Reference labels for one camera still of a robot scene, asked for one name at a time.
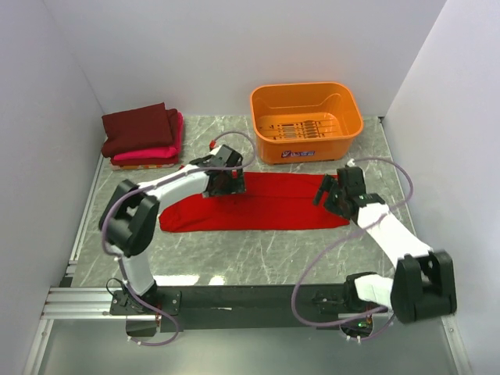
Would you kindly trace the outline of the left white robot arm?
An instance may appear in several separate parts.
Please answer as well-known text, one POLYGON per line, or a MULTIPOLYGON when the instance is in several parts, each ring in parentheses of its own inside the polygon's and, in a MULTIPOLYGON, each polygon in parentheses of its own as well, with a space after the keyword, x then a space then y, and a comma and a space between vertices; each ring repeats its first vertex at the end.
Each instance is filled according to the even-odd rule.
POLYGON ((98 228, 105 253, 120 265, 128 304, 135 312, 146 314, 159 304, 146 254, 159 214, 191 196, 211 198, 244 192, 243 168, 243 156, 221 145, 165 177, 139 184, 126 179, 116 186, 98 228))

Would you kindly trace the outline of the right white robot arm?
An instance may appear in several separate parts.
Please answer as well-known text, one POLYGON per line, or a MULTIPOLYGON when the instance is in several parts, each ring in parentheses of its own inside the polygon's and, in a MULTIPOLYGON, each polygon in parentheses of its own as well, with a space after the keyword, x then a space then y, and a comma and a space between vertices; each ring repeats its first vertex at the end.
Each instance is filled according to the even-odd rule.
POLYGON ((366 190, 357 166, 321 180, 314 205, 352 221, 371 236, 395 268, 393 277, 357 273, 346 278, 343 303, 359 312, 370 302, 391 310, 402 323, 413 323, 457 310, 452 257, 435 251, 412 234, 376 193, 366 190))

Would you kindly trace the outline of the red t shirt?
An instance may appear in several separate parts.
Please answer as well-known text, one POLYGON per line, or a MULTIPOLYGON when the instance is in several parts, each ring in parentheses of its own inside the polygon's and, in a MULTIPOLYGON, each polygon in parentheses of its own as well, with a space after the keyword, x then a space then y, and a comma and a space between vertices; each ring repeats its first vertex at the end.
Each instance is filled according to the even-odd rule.
POLYGON ((188 197, 159 216, 164 232, 218 230, 319 230, 343 227, 347 219, 314 205, 319 174, 246 172, 246 191, 188 197))

